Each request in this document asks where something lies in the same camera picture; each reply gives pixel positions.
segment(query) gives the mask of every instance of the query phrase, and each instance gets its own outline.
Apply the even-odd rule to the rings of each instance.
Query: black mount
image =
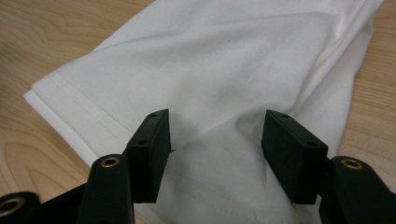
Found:
[[[290,116],[266,112],[262,149],[292,203],[321,196],[322,223],[396,223],[396,194],[375,171],[350,157],[329,160],[328,147]],[[93,163],[86,184],[45,203],[33,192],[0,198],[0,223],[133,224],[134,203],[156,203],[170,152],[169,111],[157,111],[122,154]]]

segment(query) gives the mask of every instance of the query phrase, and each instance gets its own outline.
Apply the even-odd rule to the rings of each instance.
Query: metal grommet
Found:
[[[120,163],[120,159],[117,157],[109,157],[106,158],[104,160],[102,160],[102,162],[100,163],[102,165],[102,167],[108,168],[108,167],[113,167],[117,164]]]
[[[9,214],[18,211],[24,205],[23,197],[16,197],[12,199],[8,199],[5,202],[0,204],[0,217],[8,216]]]
[[[354,170],[359,170],[363,168],[363,165],[361,165],[360,162],[354,161],[352,159],[342,159],[341,163],[345,165],[347,168],[354,169]]]

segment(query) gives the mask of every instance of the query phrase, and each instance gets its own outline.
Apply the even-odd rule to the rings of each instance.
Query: wooden table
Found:
[[[52,70],[93,50],[150,2],[0,2],[0,196],[30,190],[46,201],[86,181],[88,166],[22,96]],[[395,73],[396,2],[386,0],[356,77],[339,153],[371,164],[394,192]]]

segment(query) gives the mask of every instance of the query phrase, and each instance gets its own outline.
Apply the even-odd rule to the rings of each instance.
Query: wood grain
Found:
[[[87,165],[22,96],[52,70],[93,50],[150,2],[0,1],[0,196],[30,190],[46,201],[86,181]],[[356,77],[340,154],[371,164],[396,192],[395,71],[396,3],[385,1]]]

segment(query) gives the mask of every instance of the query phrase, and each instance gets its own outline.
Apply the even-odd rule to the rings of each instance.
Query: folded fabric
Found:
[[[169,108],[172,149],[152,223],[320,223],[291,204],[261,149],[265,110],[336,155],[380,0],[155,1],[28,103],[88,164]]]

